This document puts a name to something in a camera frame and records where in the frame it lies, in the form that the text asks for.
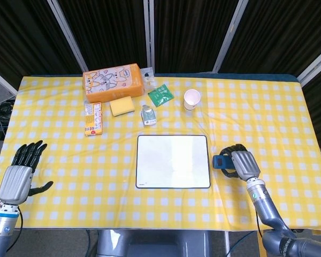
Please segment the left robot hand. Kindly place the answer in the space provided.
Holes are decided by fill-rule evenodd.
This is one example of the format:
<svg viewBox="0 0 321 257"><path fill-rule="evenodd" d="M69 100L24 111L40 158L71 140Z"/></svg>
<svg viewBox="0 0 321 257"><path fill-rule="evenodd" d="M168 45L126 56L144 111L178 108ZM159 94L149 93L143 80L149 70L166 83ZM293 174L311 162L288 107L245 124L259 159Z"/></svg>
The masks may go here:
<svg viewBox="0 0 321 257"><path fill-rule="evenodd" d="M30 196L47 191L54 183L47 182L41 187L32 188L32 180L43 151L47 144L42 140L24 144L16 151L12 163L7 167L0 185L0 207L20 205Z"/></svg>

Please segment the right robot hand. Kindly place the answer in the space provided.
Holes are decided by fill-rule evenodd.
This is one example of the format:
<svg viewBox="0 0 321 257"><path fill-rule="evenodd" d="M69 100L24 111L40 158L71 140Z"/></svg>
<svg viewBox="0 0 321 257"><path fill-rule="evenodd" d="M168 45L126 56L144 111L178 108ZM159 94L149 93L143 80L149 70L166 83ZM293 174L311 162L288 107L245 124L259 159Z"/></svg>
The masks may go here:
<svg viewBox="0 0 321 257"><path fill-rule="evenodd" d="M233 168L221 168L226 177L240 178L243 181L259 177L261 171L256 160L244 145L238 143L226 147L221 150L220 155L229 157L233 163Z"/></svg>

